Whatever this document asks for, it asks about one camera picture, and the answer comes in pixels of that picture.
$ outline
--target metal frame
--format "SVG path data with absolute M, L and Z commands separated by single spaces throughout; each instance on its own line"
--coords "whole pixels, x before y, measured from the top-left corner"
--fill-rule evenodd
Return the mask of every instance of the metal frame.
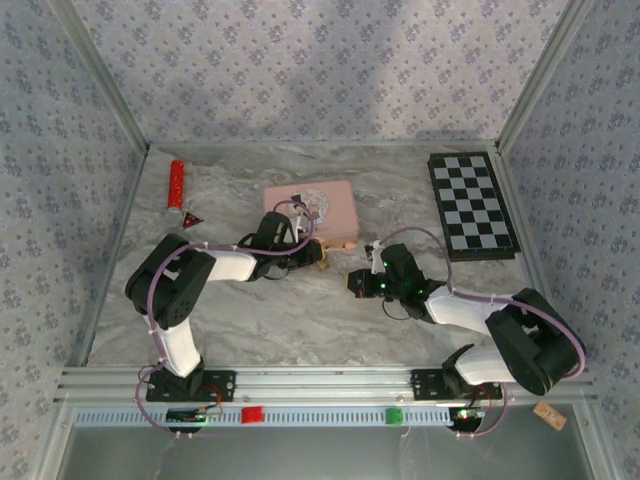
M 231 407 L 262 406 L 297 411 L 301 408 L 346 407 L 370 411 L 372 407 L 455 407 L 466 402 L 413 400 L 409 378 L 414 367 L 239 367 L 237 390 Z M 572 405 L 580 425 L 584 449 L 598 479 L 616 479 L 615 463 L 601 407 L 592 382 L 584 378 L 556 385 L 544 399 L 554 405 Z M 133 389 L 138 368 L 67 368 L 54 400 L 47 448 L 34 478 L 55 478 L 61 467 L 71 427 L 77 414 L 90 407 L 109 413 L 114 407 L 134 406 Z M 509 404 L 533 406 L 540 397 L 518 385 L 509 385 Z M 193 404 L 171 404 L 172 407 Z M 168 404 L 149 405 L 150 409 Z
M 403 147 L 403 146 L 429 146 L 434 151 L 439 152 L 473 152 L 478 149 L 486 149 L 495 145 L 495 140 L 261 140 L 256 142 L 246 142 L 241 140 L 214 142 L 209 140 L 196 140 L 190 142 L 154 142 L 151 146 L 163 152 L 168 150 L 179 150 L 181 148 L 230 148 L 257 146 L 265 148 L 276 147 Z
M 387 425 L 385 406 L 373 407 L 267 407 L 259 423 L 242 423 L 244 406 L 225 405 L 223 411 L 211 411 L 206 421 L 196 423 L 202 428 L 219 427 L 383 427 Z M 453 425 L 449 409 L 441 407 L 403 407 L 402 422 L 398 426 Z M 165 421 L 166 407 L 149 407 L 147 413 L 158 424 L 166 427 L 193 427 L 194 423 Z M 82 427 L 148 427 L 147 420 L 137 407 L 84 407 L 77 409 L 74 426 Z
M 84 366 L 89 360 L 89 353 L 91 353 L 91 346 L 93 345 L 96 329 L 98 328 L 98 320 L 100 319 L 104 302 L 107 299 L 109 285 L 111 284 L 111 278 L 115 271 L 118 253 L 120 252 L 124 232 L 127 228 L 131 208 L 133 207 L 133 202 L 135 200 L 136 193 L 138 192 L 138 185 L 147 161 L 147 156 L 148 152 L 145 152 L 142 158 L 136 162 L 136 168 L 133 172 L 133 178 L 131 179 L 131 188 L 129 189 L 129 194 L 127 195 L 123 205 L 122 221 L 120 222 L 120 226 L 116 232 L 116 237 L 113 241 L 113 248 L 109 253 L 109 259 L 107 260 L 105 274 L 102 278 L 102 282 L 100 283 L 98 299 L 91 308 L 87 309 L 87 313 L 82 319 L 82 324 L 80 326 L 81 336 L 79 336 L 78 342 L 76 342 L 73 347 L 73 351 L 71 352 L 67 365 Z
M 75 6 L 71 0 L 49 0 L 49 4 L 113 114 L 122 125 L 127 138 L 139 155 L 144 154 L 149 148 L 148 142 Z
M 511 109 L 502 131 L 498 135 L 498 149 L 502 155 L 506 156 L 513 146 L 594 3 L 595 0 L 569 0 L 567 3 L 546 47 L 540 54 L 522 92 L 520 92 L 520 97 Z

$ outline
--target red object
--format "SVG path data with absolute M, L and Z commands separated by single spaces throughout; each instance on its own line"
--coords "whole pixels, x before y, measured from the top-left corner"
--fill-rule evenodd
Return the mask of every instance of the red object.
M 262 423 L 264 412 L 262 407 L 246 407 L 242 409 L 242 423 Z
M 186 230 L 189 227 L 193 227 L 199 223 L 204 222 L 204 220 L 200 217 L 196 217 L 193 213 L 187 212 L 184 216 L 184 220 L 182 221 L 182 228 Z
M 182 193 L 184 191 L 184 162 L 174 160 L 171 162 L 169 174 L 169 198 L 167 208 L 182 208 Z

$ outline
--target black and white checkerboard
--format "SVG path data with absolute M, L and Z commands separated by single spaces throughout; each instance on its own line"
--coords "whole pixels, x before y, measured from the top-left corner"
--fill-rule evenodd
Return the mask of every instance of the black and white checkerboard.
M 489 155 L 432 154 L 428 165 L 451 260 L 515 258 L 520 246 Z

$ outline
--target floral patterned wall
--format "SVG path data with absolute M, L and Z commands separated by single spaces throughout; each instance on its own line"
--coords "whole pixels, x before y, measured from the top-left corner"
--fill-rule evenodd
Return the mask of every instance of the floral patterned wall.
M 640 4 L 597 0 L 509 153 L 558 310 L 640 478 Z
M 0 478 L 33 467 L 133 149 L 46 2 L 0 4 Z
M 496 138 L 567 0 L 75 0 L 150 142 Z

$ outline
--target tag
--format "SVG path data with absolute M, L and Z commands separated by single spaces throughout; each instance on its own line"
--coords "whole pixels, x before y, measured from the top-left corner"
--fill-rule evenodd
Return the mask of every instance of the tag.
M 558 431 L 562 430 L 564 424 L 567 423 L 567 418 L 547 402 L 538 402 L 533 413 Z
M 193 213 L 187 212 L 184 216 L 184 220 L 182 221 L 182 229 L 186 230 L 187 228 L 193 227 L 199 223 L 204 222 L 204 219 L 200 217 L 196 217 Z

